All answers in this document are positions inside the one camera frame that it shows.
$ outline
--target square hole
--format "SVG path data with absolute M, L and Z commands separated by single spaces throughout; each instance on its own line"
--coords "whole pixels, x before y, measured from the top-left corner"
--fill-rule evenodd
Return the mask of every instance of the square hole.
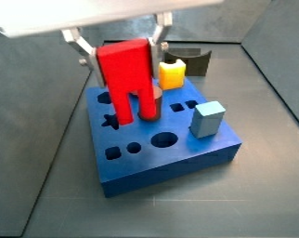
M 174 104 L 169 105 L 169 106 L 170 106 L 171 111 L 174 111 L 174 112 L 179 112 L 179 111 L 183 110 L 183 106 L 182 106 L 181 103 L 174 103 Z
M 185 105 L 189 109 L 193 109 L 195 107 L 195 105 L 198 105 L 197 101 L 195 100 L 187 100 L 185 102 Z

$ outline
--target star-shaped hole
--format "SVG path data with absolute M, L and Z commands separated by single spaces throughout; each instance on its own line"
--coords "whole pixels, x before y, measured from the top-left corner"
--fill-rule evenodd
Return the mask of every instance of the star-shaped hole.
M 117 122 L 115 114 L 114 115 L 105 114 L 103 119 L 105 119 L 105 122 L 102 123 L 101 126 L 111 126 L 113 129 L 117 130 L 118 122 Z

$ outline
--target hole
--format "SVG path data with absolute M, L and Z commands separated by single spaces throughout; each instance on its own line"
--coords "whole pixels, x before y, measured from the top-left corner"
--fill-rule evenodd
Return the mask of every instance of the hole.
M 129 153 L 138 153 L 141 151 L 141 145 L 135 142 L 131 142 L 127 145 L 126 150 Z
M 105 114 L 103 119 L 105 119 L 105 122 L 102 123 L 101 126 L 111 126 L 113 129 L 117 130 L 118 122 L 117 122 L 115 114 L 114 115 Z
M 169 106 L 171 108 L 171 111 L 174 111 L 174 112 L 179 112 L 179 111 L 183 110 L 183 106 L 182 106 L 181 103 L 174 103 L 174 104 L 169 105 Z
M 171 146 L 177 140 L 178 138 L 173 133 L 161 132 L 151 137 L 150 144 L 157 148 L 165 148 Z
M 117 146 L 105 150 L 105 156 L 107 160 L 114 160 L 121 157 L 121 151 Z
M 111 103 L 109 92 L 103 92 L 97 96 L 97 102 L 103 104 Z
M 185 102 L 185 105 L 189 109 L 193 109 L 195 107 L 195 105 L 198 105 L 197 101 L 195 100 L 187 100 Z

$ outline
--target yellow block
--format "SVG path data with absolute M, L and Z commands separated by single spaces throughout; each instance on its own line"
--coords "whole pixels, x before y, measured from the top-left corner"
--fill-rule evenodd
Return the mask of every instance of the yellow block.
M 185 64 L 179 59 L 175 63 L 159 62 L 158 66 L 158 85 L 162 90 L 173 89 L 183 85 Z

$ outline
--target dark gray block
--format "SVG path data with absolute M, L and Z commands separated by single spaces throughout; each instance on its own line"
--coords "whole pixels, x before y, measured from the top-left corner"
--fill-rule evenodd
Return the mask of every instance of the dark gray block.
M 163 52 L 163 62 L 174 63 L 179 59 L 185 64 L 185 76 L 205 76 L 211 51 L 201 54 L 197 48 L 170 48 Z
M 299 120 L 299 0 L 272 1 L 241 44 Z
M 58 33 L 0 35 L 0 235 L 19 236 L 87 70 Z

